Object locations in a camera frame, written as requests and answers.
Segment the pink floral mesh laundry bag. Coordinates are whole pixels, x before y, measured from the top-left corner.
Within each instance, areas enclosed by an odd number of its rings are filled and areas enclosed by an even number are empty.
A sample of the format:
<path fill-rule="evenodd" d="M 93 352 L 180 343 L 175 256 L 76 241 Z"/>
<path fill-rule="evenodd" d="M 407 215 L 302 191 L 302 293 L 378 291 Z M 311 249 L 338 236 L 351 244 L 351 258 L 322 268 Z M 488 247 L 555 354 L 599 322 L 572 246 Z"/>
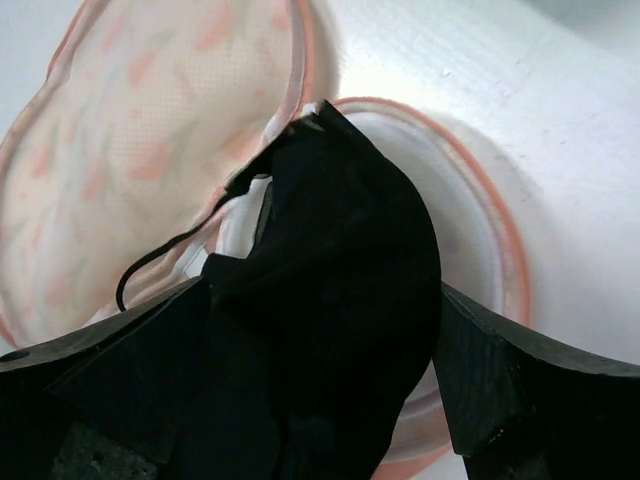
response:
<path fill-rule="evenodd" d="M 46 80 L 1 144 L 1 349 L 116 311 L 125 269 L 157 243 L 200 232 L 142 269 L 151 298 L 206 255 L 238 253 L 264 188 L 219 214 L 223 184 L 329 98 L 419 185 L 444 280 L 531 322 L 523 244 L 495 186 L 499 148 L 415 88 L 351 61 L 321 1 L 86 1 Z"/>

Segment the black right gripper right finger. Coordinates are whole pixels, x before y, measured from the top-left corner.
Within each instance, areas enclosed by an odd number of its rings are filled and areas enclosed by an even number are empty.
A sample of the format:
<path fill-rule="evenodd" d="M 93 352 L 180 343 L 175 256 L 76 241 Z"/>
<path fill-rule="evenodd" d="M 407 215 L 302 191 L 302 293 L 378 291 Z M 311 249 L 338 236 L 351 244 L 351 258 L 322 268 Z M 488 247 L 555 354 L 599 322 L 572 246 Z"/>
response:
<path fill-rule="evenodd" d="M 469 478 L 638 478 L 638 366 L 556 341 L 449 286 L 433 361 Z"/>

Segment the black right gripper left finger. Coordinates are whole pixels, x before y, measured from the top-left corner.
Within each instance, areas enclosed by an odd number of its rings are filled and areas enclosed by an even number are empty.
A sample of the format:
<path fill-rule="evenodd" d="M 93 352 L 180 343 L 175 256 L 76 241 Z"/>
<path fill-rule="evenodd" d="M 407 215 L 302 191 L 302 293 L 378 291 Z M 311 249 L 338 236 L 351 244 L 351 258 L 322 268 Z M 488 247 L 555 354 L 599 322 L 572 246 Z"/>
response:
<path fill-rule="evenodd" d="M 45 479 L 72 427 L 155 465 L 171 458 L 210 311 L 201 277 L 1 357 L 1 476 Z"/>

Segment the black bra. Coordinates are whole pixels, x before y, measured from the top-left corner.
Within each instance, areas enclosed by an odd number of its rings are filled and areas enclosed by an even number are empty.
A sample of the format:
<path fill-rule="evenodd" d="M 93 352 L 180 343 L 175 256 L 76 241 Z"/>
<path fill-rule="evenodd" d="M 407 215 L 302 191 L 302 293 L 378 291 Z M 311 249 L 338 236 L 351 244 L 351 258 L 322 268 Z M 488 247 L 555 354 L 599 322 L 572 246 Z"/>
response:
<path fill-rule="evenodd" d="M 254 244 L 135 332 L 119 440 L 165 479 L 368 479 L 431 357 L 431 219 L 330 103 L 249 172 L 270 178 Z"/>

